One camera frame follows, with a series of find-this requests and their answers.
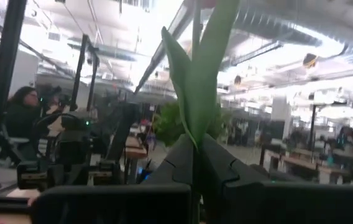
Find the person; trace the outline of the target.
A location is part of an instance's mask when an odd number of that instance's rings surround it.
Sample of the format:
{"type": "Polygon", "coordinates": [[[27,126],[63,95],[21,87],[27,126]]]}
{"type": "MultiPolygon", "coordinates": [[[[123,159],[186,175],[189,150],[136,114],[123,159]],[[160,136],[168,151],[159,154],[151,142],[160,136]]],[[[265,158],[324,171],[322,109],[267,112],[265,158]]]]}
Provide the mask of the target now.
{"type": "Polygon", "coordinates": [[[34,122],[40,117],[39,99],[35,88],[23,86],[9,99],[5,127],[10,137],[30,138],[34,122]]]}

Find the red artificial tulip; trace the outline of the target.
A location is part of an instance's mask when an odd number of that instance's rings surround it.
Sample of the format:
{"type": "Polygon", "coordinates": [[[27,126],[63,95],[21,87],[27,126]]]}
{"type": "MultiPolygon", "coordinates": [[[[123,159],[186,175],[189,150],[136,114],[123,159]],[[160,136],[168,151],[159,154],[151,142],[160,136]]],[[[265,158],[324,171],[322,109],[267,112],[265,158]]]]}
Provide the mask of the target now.
{"type": "Polygon", "coordinates": [[[193,175],[191,224],[199,224],[199,148],[216,111],[217,75],[240,1],[195,0],[191,55],[182,49],[166,28],[162,29],[181,122],[193,144],[193,161],[189,166],[193,175]]]}

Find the black background frame post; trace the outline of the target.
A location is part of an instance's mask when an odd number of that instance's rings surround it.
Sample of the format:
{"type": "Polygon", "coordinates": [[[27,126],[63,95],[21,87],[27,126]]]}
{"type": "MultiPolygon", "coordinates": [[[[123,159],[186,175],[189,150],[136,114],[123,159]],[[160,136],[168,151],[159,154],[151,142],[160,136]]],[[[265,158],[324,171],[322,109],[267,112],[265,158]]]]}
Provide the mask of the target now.
{"type": "Polygon", "coordinates": [[[94,95],[94,84],[96,79],[96,72],[99,67],[99,57],[97,55],[97,51],[99,49],[96,48],[90,41],[89,36],[87,34],[83,34],[81,40],[81,47],[80,47],[80,55],[78,59],[78,64],[75,73],[75,81],[73,84],[73,91],[71,95],[71,106],[70,110],[75,111],[78,107],[76,104],[78,90],[80,86],[80,78],[81,78],[81,70],[83,68],[83,64],[86,62],[85,55],[86,51],[89,52],[91,56],[91,65],[93,66],[92,76],[91,76],[91,83],[89,85],[89,94],[88,94],[88,101],[86,105],[86,110],[91,111],[92,102],[93,102],[93,95],[94,95]]]}

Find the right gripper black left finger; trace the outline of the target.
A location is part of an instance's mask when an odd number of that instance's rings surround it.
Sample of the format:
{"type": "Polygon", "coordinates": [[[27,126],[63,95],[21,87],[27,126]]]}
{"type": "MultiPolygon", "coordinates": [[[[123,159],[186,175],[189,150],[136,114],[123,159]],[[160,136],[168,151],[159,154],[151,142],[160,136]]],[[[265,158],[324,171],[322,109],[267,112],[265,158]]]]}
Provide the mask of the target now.
{"type": "Polygon", "coordinates": [[[61,186],[30,208],[32,224],[191,224],[193,143],[181,135],[140,184],[61,186]]]}

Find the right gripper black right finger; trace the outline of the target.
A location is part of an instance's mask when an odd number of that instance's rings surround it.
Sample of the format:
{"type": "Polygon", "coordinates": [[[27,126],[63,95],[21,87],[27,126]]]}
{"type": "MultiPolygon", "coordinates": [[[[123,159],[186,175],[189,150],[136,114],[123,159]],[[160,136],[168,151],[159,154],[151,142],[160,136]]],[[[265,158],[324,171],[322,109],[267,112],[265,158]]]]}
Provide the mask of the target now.
{"type": "Polygon", "coordinates": [[[207,224],[353,224],[353,185],[270,180],[208,135],[201,170],[207,224]]]}

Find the green potted plant black pot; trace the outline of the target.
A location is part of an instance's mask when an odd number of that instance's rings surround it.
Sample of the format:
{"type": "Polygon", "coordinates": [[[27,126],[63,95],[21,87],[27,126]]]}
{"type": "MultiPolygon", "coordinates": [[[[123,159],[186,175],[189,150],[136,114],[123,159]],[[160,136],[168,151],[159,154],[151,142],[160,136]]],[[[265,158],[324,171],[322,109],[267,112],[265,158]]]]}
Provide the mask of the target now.
{"type": "MultiPolygon", "coordinates": [[[[207,128],[207,133],[218,139],[226,132],[226,125],[231,119],[231,113],[224,111],[217,105],[214,119],[207,128]]],[[[156,139],[163,142],[166,146],[174,144],[181,134],[185,133],[180,118],[180,109],[177,102],[166,103],[160,108],[160,113],[155,115],[153,123],[156,139]]]]}

